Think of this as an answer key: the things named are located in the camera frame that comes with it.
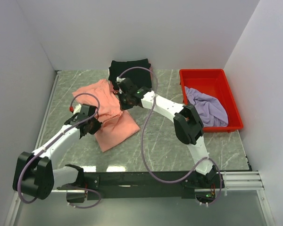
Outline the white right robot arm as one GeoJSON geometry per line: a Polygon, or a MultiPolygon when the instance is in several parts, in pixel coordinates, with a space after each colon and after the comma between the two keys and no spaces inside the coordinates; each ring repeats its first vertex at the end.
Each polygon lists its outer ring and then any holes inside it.
{"type": "Polygon", "coordinates": [[[183,105],[168,100],[155,91],[147,87],[137,88],[129,78],[117,77],[119,86],[120,103],[127,107],[140,106],[149,109],[150,112],[145,120],[141,131],[141,157],[147,172],[157,181],[165,184],[175,184],[186,180],[190,174],[196,172],[200,178],[200,185],[212,184],[214,177],[219,177],[222,183],[220,169],[216,163],[209,157],[203,137],[203,123],[193,105],[183,105]],[[182,178],[167,181],[158,178],[148,167],[144,156],[144,133],[153,112],[169,119],[175,129],[177,139],[187,145],[195,165],[182,178]]]}

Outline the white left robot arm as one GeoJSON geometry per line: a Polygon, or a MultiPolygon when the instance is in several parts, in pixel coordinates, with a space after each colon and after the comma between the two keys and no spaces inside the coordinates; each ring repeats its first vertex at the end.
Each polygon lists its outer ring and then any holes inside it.
{"type": "Polygon", "coordinates": [[[98,111],[97,106],[81,105],[80,110],[66,120],[48,142],[31,153],[22,152],[19,155],[12,188],[23,203],[44,200],[52,190],[63,186],[85,189],[82,167],[73,164],[67,164],[61,169],[55,167],[74,143],[87,134],[95,134],[101,128],[102,123],[96,118],[98,111]]]}

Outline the salmon pink t shirt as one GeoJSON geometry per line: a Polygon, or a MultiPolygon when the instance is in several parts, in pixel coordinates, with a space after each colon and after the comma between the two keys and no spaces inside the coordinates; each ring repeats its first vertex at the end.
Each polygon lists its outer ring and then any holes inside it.
{"type": "Polygon", "coordinates": [[[128,111],[120,109],[119,100],[110,90],[110,83],[106,79],[80,87],[72,93],[80,104],[99,106],[96,116],[102,122],[101,128],[94,134],[102,152],[105,152],[140,130],[128,111]]]}

